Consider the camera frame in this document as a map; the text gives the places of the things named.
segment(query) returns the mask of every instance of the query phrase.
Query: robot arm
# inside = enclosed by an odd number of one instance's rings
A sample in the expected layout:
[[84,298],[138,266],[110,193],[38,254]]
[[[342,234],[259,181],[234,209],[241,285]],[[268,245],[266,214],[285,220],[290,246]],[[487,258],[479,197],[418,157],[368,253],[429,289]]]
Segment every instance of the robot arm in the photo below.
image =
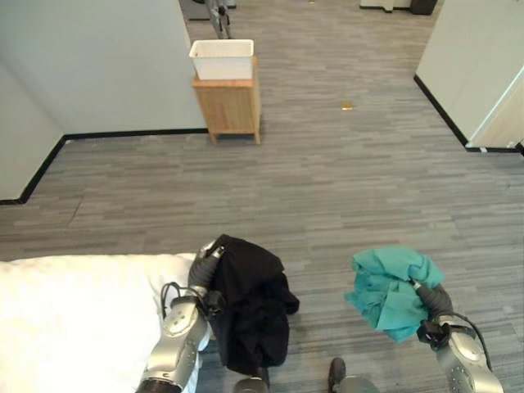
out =
[[181,393],[186,387],[208,329],[202,299],[223,253],[223,247],[210,253],[210,245],[199,250],[189,272],[189,290],[171,303],[137,393]]
[[484,350],[475,340],[477,329],[471,329],[455,318],[458,314],[453,311],[451,299],[444,288],[437,286],[430,290],[417,283],[413,286],[433,317],[432,321],[422,321],[417,331],[418,339],[430,344],[436,352],[439,365],[448,378],[450,391],[504,393],[499,380],[491,372]]

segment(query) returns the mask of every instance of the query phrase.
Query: black baseboard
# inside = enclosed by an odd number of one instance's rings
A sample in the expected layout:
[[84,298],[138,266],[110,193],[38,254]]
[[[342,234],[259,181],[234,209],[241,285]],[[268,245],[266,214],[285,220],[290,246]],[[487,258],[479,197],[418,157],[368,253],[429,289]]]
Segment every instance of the black baseboard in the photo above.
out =
[[[359,6],[361,10],[383,10],[386,14],[391,14],[393,11],[388,11],[386,8],[381,6]],[[409,11],[409,7],[393,7],[394,10],[398,11]]]
[[517,143],[517,145],[515,146],[515,150],[517,150],[524,156],[524,146],[522,145],[522,143]]
[[34,189],[38,185],[38,182],[46,173],[47,168],[55,159],[58,152],[66,144],[66,141],[75,139],[90,139],[90,138],[119,138],[119,137],[139,137],[147,135],[182,135],[189,133],[207,133],[207,129],[153,129],[153,130],[142,130],[142,131],[112,131],[108,133],[68,133],[63,135],[60,140],[56,143],[54,148],[49,152],[46,159],[40,165],[34,176],[31,178],[24,191],[17,199],[2,199],[0,205],[23,205],[28,200]]
[[147,135],[184,135],[188,133],[207,133],[207,129],[146,129],[140,131],[111,131],[108,133],[68,133],[66,141],[75,139],[143,137]]
[[25,186],[24,191],[17,199],[2,199],[0,200],[0,205],[22,205],[26,203],[29,200],[29,197],[33,193],[34,189],[38,185],[38,182],[42,178],[43,174],[46,173],[47,168],[52,163],[52,161],[55,159],[56,155],[62,149],[62,146],[66,143],[66,138],[61,137],[54,148],[49,152],[46,159],[43,161],[43,163],[40,165],[34,176],[31,178],[27,186]]
[[468,147],[468,139],[464,136],[462,131],[460,131],[459,127],[453,122],[453,120],[449,117],[445,109],[442,107],[442,105],[436,100],[435,96],[431,94],[431,91],[429,88],[427,88],[426,84],[418,77],[418,75],[415,74],[413,77],[415,83],[420,87],[424,95],[427,97],[429,102],[435,107],[436,111],[439,112],[440,117],[445,121],[445,123],[448,125],[448,127],[453,132],[454,136],[458,139],[458,141],[462,144],[464,149],[466,151],[484,151],[489,153],[515,153],[518,152],[517,149],[509,149],[509,148],[503,148],[503,147]]

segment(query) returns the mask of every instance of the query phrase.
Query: white sheet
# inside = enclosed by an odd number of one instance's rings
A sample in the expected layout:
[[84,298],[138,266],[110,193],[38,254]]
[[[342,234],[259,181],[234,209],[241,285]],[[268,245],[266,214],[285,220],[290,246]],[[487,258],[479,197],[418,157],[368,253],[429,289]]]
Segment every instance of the white sheet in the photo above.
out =
[[[193,257],[0,263],[0,392],[133,393],[160,335],[160,289],[186,285]],[[197,369],[187,393],[194,393]]]

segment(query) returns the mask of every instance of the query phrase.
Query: gray carpet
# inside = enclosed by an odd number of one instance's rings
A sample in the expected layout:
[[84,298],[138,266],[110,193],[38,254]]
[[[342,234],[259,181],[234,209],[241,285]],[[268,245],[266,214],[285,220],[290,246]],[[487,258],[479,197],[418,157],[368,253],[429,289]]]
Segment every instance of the gray carpet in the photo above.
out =
[[[342,297],[350,255],[410,246],[445,271],[505,391],[524,391],[522,158],[465,152],[413,82],[435,16],[357,4],[239,2],[233,31],[255,39],[260,63],[262,145],[212,146],[205,135],[72,142],[27,205],[0,206],[0,259],[176,253],[220,233],[244,237],[282,258],[302,302],[272,392],[325,391],[338,355],[381,391],[442,392],[429,348],[395,345]],[[189,28],[213,38],[207,22]],[[230,391],[237,379],[212,345],[198,391]]]

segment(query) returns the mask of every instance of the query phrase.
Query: cable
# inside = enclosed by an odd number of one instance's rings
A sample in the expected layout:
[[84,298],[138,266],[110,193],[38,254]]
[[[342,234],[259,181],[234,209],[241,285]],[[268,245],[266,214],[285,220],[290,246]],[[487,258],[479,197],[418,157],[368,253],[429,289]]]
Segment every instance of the cable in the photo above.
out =
[[488,369],[493,372],[493,369],[491,368],[491,360],[490,360],[490,354],[488,353],[488,349],[486,347],[486,343],[484,342],[484,337],[482,336],[482,333],[480,330],[478,330],[477,326],[475,325],[475,323],[473,323],[472,321],[470,321],[467,317],[459,314],[459,313],[455,313],[454,311],[451,313],[453,314],[455,317],[459,317],[460,319],[462,319],[463,321],[466,321],[467,323],[469,323],[473,330],[475,331],[475,333],[477,334],[479,340],[481,341],[481,344],[482,344],[482,349],[484,350],[484,355],[486,355],[486,364],[488,366]]
[[182,288],[176,282],[167,282],[162,286],[162,290],[160,291],[160,308],[162,309],[162,319],[165,319],[165,309],[167,308],[165,305],[165,298],[167,297],[167,293],[171,287],[177,290],[178,297],[180,297],[180,290]]
[[179,284],[175,281],[172,281],[172,282],[167,282],[166,284],[164,284],[162,286],[162,289],[160,291],[160,308],[162,309],[162,319],[165,319],[165,316],[166,316],[166,312],[165,312],[165,309],[167,309],[169,306],[165,303],[166,301],[166,298],[167,298],[167,294],[169,292],[169,289],[170,288],[174,288],[177,290],[177,297],[180,297],[182,294],[181,294],[181,290],[184,290],[184,291],[188,291],[188,292],[191,292],[194,296],[196,296],[200,301],[201,303],[204,305],[205,302],[204,302],[204,298],[201,296],[200,293],[198,293],[198,291],[196,291],[195,289],[191,288],[191,287],[181,287],[179,286]]

